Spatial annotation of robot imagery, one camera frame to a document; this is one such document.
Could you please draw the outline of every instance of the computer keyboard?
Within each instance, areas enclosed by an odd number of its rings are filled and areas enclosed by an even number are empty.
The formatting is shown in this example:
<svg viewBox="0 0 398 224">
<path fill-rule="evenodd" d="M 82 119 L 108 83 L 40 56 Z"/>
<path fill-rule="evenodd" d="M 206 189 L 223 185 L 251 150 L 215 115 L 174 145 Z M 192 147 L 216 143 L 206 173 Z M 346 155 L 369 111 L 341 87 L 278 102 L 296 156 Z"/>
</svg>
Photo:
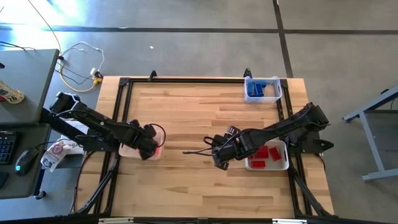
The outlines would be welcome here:
<svg viewBox="0 0 398 224">
<path fill-rule="evenodd" d="M 17 135 L 16 131 L 0 131 L 0 165 L 10 164 Z"/>
</svg>

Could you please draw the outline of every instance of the gray desk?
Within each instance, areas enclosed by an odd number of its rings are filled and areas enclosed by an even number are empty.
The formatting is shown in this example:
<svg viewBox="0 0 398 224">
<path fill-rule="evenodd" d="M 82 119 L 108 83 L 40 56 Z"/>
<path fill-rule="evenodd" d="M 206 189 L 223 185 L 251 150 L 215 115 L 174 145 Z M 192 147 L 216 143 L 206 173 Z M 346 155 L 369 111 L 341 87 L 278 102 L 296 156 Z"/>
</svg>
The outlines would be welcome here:
<svg viewBox="0 0 398 224">
<path fill-rule="evenodd" d="M 359 118 L 365 130 L 366 138 L 372 150 L 377 165 L 377 172 L 363 175 L 364 181 L 376 180 L 398 175 L 398 168 L 386 169 L 383 165 L 379 150 L 396 151 L 398 132 L 398 110 L 377 110 L 380 106 L 398 97 L 398 85 L 383 92 L 369 104 L 343 117 L 349 123 Z"/>
<path fill-rule="evenodd" d="M 0 51 L 0 80 L 25 94 L 22 103 L 0 106 L 1 124 L 31 124 L 39 121 L 59 50 Z"/>
<path fill-rule="evenodd" d="M 34 194 L 36 183 L 39 181 L 40 158 L 42 157 L 46 145 L 39 146 L 40 151 L 32 169 L 26 175 L 19 176 L 15 173 L 15 163 L 23 151 L 29 147 L 34 147 L 40 143 L 49 141 L 50 125 L 33 124 L 24 127 L 7 128 L 3 130 L 18 131 L 20 136 L 17 140 L 17 147 L 14 149 L 14 157 L 10 165 L 1 165 L 0 171 L 8 172 L 9 177 L 0 189 L 0 199 L 29 197 Z"/>
</svg>

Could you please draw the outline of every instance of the white cable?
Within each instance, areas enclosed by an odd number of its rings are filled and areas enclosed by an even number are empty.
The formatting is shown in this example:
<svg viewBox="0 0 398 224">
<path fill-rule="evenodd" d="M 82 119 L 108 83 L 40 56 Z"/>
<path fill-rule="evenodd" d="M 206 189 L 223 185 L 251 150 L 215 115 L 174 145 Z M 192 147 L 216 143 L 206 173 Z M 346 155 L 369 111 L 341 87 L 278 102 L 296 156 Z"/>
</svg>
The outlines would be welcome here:
<svg viewBox="0 0 398 224">
<path fill-rule="evenodd" d="M 104 61 L 105 61 L 104 50 L 103 50 L 103 49 L 100 49 L 100 48 L 97 48 L 97 47 L 94 47 L 94 46 L 92 46 L 91 44 L 89 44 L 89 43 L 87 43 L 87 42 L 80 41 L 80 42 L 77 42 L 77 43 L 75 43 L 75 44 L 72 44 L 68 49 L 66 49 L 66 51 L 65 51 L 61 56 L 63 56 L 63 55 L 64 55 L 68 50 L 70 50 L 70 49 L 77 49 L 77 50 L 79 50 L 79 51 L 84 52 L 84 49 L 78 49 L 77 47 L 74 47 L 74 46 L 76 46 L 76 45 L 78 45 L 78 44 L 85 44 L 85 45 L 91 47 L 92 49 L 95 49 L 95 50 L 101 52 L 101 54 L 102 54 L 102 62 L 100 63 L 100 65 L 99 65 L 99 67 L 98 67 L 98 71 L 100 71 L 100 70 L 101 70 L 101 67 L 102 67 L 102 64 L 103 64 Z"/>
<path fill-rule="evenodd" d="M 62 54 L 62 50 L 61 50 L 60 41 L 58 40 L 57 36 L 55 35 L 54 30 L 52 30 L 50 24 L 48 24 L 48 22 L 44 19 L 44 17 L 40 14 L 40 12 L 36 9 L 36 7 L 31 3 L 31 1 L 30 1 L 30 0 L 27 0 L 27 1 L 29 1 L 30 5 L 32 5 L 32 7 L 36 10 L 36 12 L 38 13 L 38 15 L 43 19 L 43 21 L 44 21 L 44 22 L 47 24 L 47 26 L 50 28 L 52 34 L 53 34 L 54 37 L 55 37 L 55 40 L 57 40 L 57 44 L 58 44 L 58 47 L 59 47 L 59 49 L 60 49 L 60 55 L 61 55 L 61 54 Z"/>
</svg>

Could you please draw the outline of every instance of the computer mouse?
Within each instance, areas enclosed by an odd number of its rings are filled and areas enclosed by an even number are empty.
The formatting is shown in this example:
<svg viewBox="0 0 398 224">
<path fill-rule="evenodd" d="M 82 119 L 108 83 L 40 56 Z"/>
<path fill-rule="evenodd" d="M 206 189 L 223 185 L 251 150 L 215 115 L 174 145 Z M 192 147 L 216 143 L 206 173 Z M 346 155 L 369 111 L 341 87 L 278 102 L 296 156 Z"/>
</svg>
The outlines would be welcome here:
<svg viewBox="0 0 398 224">
<path fill-rule="evenodd" d="M 39 155 L 39 150 L 36 148 L 26 149 L 18 158 L 15 163 L 15 173 L 17 175 L 26 175 Z"/>
</svg>

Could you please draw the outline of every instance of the gray metal stand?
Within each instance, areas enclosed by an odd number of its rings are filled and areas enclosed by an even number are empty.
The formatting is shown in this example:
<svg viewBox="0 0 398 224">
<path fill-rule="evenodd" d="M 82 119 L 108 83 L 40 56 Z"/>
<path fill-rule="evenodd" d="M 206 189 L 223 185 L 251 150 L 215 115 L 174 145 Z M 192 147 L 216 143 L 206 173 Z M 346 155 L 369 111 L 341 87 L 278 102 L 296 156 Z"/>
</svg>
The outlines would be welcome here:
<svg viewBox="0 0 398 224">
<path fill-rule="evenodd" d="M 355 118 L 360 118 L 363 128 L 365 130 L 366 138 L 368 139 L 369 145 L 372 150 L 374 160 L 376 161 L 378 172 L 373 172 L 368 175 L 363 175 L 364 181 L 381 179 L 386 177 L 392 177 L 398 175 L 398 169 L 385 170 L 383 163 L 379 155 L 380 145 L 388 145 L 386 141 L 397 141 L 396 137 L 398 132 L 398 110 L 376 110 L 378 107 L 390 102 L 391 100 L 398 97 L 398 86 L 385 91 L 376 99 L 372 100 L 366 106 L 353 111 L 349 115 L 343 117 L 343 120 L 347 123 Z M 380 135 L 382 140 L 379 140 L 377 133 L 381 131 L 383 134 Z M 386 133 L 391 133 L 391 137 L 386 136 Z"/>
</svg>

